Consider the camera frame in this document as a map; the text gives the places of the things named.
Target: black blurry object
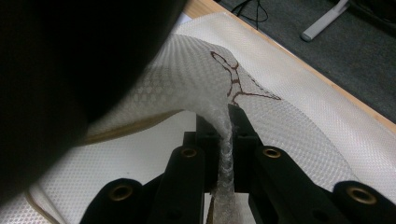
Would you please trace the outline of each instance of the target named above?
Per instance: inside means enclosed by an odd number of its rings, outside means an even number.
[[[185,3],[0,1],[0,203],[133,86]]]

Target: black cable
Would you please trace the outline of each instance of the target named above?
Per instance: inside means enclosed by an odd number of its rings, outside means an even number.
[[[239,8],[239,10],[236,13],[237,17],[243,17],[249,21],[255,21],[256,22],[256,30],[259,30],[259,22],[264,22],[268,20],[268,13],[267,11],[264,9],[264,7],[262,6],[262,3],[260,2],[260,0],[256,0],[257,1],[257,7],[256,7],[256,19],[252,19],[248,16],[245,16],[242,14],[242,11],[245,9],[245,7],[248,5],[249,2],[251,2],[252,0],[246,0],[242,3],[240,3],[239,5],[237,5],[236,7],[234,7],[231,10],[231,13],[235,13],[235,11]],[[262,9],[262,11],[265,14],[265,18],[261,21],[259,21],[259,9]]]

